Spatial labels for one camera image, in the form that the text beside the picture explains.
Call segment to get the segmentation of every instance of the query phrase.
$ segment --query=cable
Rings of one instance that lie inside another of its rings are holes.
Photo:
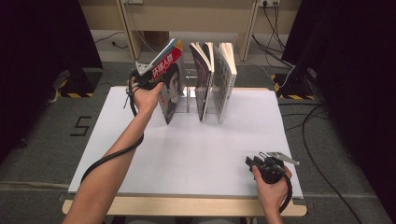
[[[304,147],[305,150],[309,156],[309,159],[312,161],[312,163],[314,164],[315,168],[318,170],[319,174],[323,177],[323,179],[326,181],[326,183],[334,190],[334,192],[338,195],[338,197],[340,197],[340,199],[344,202],[344,204],[347,206],[347,208],[349,209],[349,211],[352,213],[352,215],[356,218],[356,220],[361,223],[361,220],[359,219],[358,215],[355,213],[355,211],[353,210],[353,208],[349,205],[349,203],[346,201],[346,199],[341,195],[341,193],[335,188],[335,186],[332,185],[332,183],[330,183],[330,181],[326,178],[326,176],[320,171],[318,165],[315,163],[314,158],[311,155],[311,152],[309,151],[308,148],[308,144],[306,143],[306,139],[305,139],[305,124],[306,121],[310,119],[311,114],[314,113],[315,110],[317,110],[318,108],[320,108],[321,105],[316,106],[314,109],[311,110],[311,112],[309,112],[309,114],[305,117],[304,121],[303,121],[303,141],[304,141]]]
[[[273,57],[274,59],[276,59],[276,60],[279,61],[280,63],[285,64],[288,68],[292,68],[292,65],[291,65],[291,64],[286,63],[286,62],[282,61],[281,59],[279,59],[273,52],[271,52],[271,51],[269,51],[269,50],[267,49],[268,47],[266,47],[266,46],[264,46],[262,43],[260,43],[260,42],[256,39],[256,36],[255,36],[255,35],[252,35],[251,37],[253,37],[253,39],[254,39],[254,41],[256,42],[256,44],[257,44],[257,45],[260,47],[260,49],[262,49],[265,53],[269,54],[271,57]]]
[[[323,113],[323,112],[324,112],[324,111],[318,112],[317,114],[314,114],[314,115],[310,116],[309,119],[312,119],[312,118],[326,119],[326,118],[322,118],[322,117],[319,117],[319,116],[318,116],[318,114],[321,114],[321,113]],[[289,131],[289,130],[291,130],[291,129],[295,129],[295,128],[297,128],[297,127],[300,127],[300,126],[302,126],[302,125],[303,125],[303,123],[297,124],[297,125],[295,125],[295,126],[293,126],[293,127],[291,127],[291,128],[285,129],[285,132],[286,132],[286,131]]]
[[[136,34],[140,37],[140,39],[143,41],[143,43],[145,43],[145,45],[154,53],[156,53],[156,51],[154,49],[152,49],[149,44],[146,42],[145,38],[143,38],[138,31],[136,31]]]
[[[313,115],[312,117],[318,118],[318,119],[329,119],[329,118],[323,118],[321,116],[318,116],[318,114],[324,113],[325,111],[322,112],[318,112],[317,114]],[[288,116],[302,116],[302,115],[307,115],[307,114],[300,114],[300,113],[295,113],[295,114],[286,114],[286,115],[282,115],[282,118],[288,117]]]
[[[258,64],[256,64],[256,63],[252,63],[252,62],[248,62],[248,61],[242,62],[242,63],[251,63],[251,64],[254,64],[254,65],[260,67],[260,69],[261,69],[262,71],[264,71],[265,75],[267,75],[268,78],[269,78],[269,79],[274,83],[274,85],[275,85],[275,82],[271,79],[271,76],[267,73],[267,71],[266,71],[263,67],[261,67],[260,65],[258,65]]]
[[[290,178],[285,174],[285,172],[281,171],[279,168],[278,170],[280,171],[280,173],[282,174],[282,176],[285,178],[286,180],[286,185],[288,186],[288,196],[286,196],[285,201],[282,203],[282,205],[279,208],[279,213],[282,213],[283,210],[285,210],[285,208],[288,206],[290,200],[291,200],[291,195],[292,195],[292,185],[291,185],[291,181]]]
[[[282,41],[280,40],[279,33],[278,33],[278,31],[277,31],[277,20],[279,19],[279,7],[277,7],[277,6],[278,6],[277,3],[274,3],[274,4],[275,4],[275,25],[273,25],[273,24],[271,23],[271,20],[270,20],[270,18],[268,17],[267,11],[265,10],[266,7],[263,8],[263,9],[264,9],[264,15],[265,15],[265,17],[267,18],[267,20],[268,20],[268,22],[269,22],[269,24],[270,24],[270,26],[271,26],[271,30],[273,31],[272,36],[274,36],[274,39],[275,39],[276,42],[279,44],[279,46],[280,46],[280,48],[282,49],[282,52],[283,52],[283,48],[284,48],[285,46],[283,45]]]
[[[127,91],[127,94],[128,94],[128,97],[130,98],[130,105],[131,105],[132,112],[134,113],[134,116],[136,117],[137,112],[136,112],[136,108],[134,108],[134,93],[133,93],[133,91],[132,91],[132,77],[133,77],[133,75],[134,75],[134,71],[130,74],[130,77],[129,77],[129,80],[130,80],[130,81],[128,82],[128,91]],[[102,165],[103,163],[105,163],[105,162],[107,162],[107,161],[110,161],[110,160],[112,160],[112,159],[114,159],[114,158],[116,158],[116,157],[118,157],[118,156],[120,156],[120,155],[123,155],[123,154],[125,154],[125,153],[127,153],[127,152],[129,152],[129,151],[131,151],[131,150],[133,150],[133,149],[135,149],[135,148],[137,148],[138,146],[140,146],[140,144],[143,142],[143,139],[144,139],[144,135],[142,134],[142,136],[140,136],[139,140],[137,140],[137,142],[134,143],[132,146],[127,147],[127,148],[125,148],[125,149],[122,149],[122,150],[120,150],[120,151],[111,153],[111,154],[109,154],[109,155],[103,157],[103,158],[100,159],[99,161],[96,161],[94,164],[92,164],[92,165],[85,171],[84,175],[83,175],[82,178],[81,178],[80,183],[82,183],[82,181],[84,181],[84,179],[87,177],[87,175],[90,174],[91,171],[94,170],[94,169],[96,169],[98,166],[100,166],[100,165]]]
[[[114,46],[114,47],[117,47],[117,48],[119,48],[119,49],[126,49],[126,48],[128,48],[128,45],[127,46],[125,46],[125,47],[121,47],[121,46],[119,46],[118,44],[116,44],[116,42],[111,42],[111,44]]]
[[[109,36],[107,36],[107,37],[105,37],[105,38],[98,39],[98,40],[95,41],[95,44],[96,44],[97,42],[99,42],[99,41],[109,39],[111,36],[117,35],[117,34],[120,34],[120,33],[125,33],[125,32],[124,32],[124,31],[119,31],[119,32],[116,32],[116,33],[114,33],[114,34],[112,34],[112,35],[109,35]]]

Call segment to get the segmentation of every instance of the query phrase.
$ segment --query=hand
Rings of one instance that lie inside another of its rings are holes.
[[[135,77],[132,78],[132,84],[135,82]],[[158,104],[158,96],[163,89],[163,83],[160,82],[151,91],[144,90],[139,87],[133,87],[134,103],[138,112],[152,112]]]
[[[282,177],[275,184],[267,184],[262,180],[262,174],[259,168],[253,165],[252,167],[254,178],[256,179],[257,191],[260,204],[266,216],[270,214],[279,213],[279,207],[286,199],[288,193],[288,186],[286,180]],[[284,167],[285,174],[291,178],[291,172],[287,166]]]

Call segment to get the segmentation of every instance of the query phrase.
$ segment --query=gray carpet floor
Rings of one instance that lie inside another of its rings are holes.
[[[63,199],[111,86],[125,85],[132,63],[104,63],[92,98],[59,98],[48,105],[26,136],[26,147],[14,148],[0,166],[0,223],[60,223]],[[193,64],[186,64],[192,69]],[[235,87],[274,89],[262,67],[239,64]],[[268,74],[287,70],[265,66]],[[391,223],[370,184],[352,159],[331,114],[325,106],[302,123],[317,100],[278,100],[290,152],[301,163],[296,167],[308,213],[287,217],[285,223],[358,223],[340,192],[362,223]],[[87,117],[75,128],[78,118]],[[225,218],[212,223],[230,223]],[[171,217],[129,217],[131,223],[172,223]],[[258,223],[265,223],[263,217]]]

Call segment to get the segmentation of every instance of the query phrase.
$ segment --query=black curtain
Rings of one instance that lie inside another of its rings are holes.
[[[65,70],[103,68],[73,1],[0,1],[0,162],[29,132]]]
[[[378,4],[367,0],[303,0],[284,58],[302,64],[303,71],[306,67],[317,71],[319,89],[346,149],[393,222],[395,7],[392,0]],[[323,15],[330,16],[323,20]]]

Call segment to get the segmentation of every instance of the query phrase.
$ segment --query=yellow black warning tape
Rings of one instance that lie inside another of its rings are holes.
[[[72,98],[78,98],[78,97],[92,97],[93,93],[72,93],[72,92],[58,92],[58,97],[72,97]]]
[[[66,79],[61,83],[59,90],[58,90],[58,97],[71,97],[71,98],[81,98],[81,97],[92,97],[93,96],[93,89],[87,88],[86,90],[79,89],[78,92],[73,90],[73,87],[68,86],[69,84],[68,78],[70,75],[66,77]]]
[[[292,100],[314,100],[314,96],[310,92],[287,92],[283,91],[276,80],[276,75],[271,75],[271,79],[274,81],[275,93],[278,98],[281,99],[292,99]]]

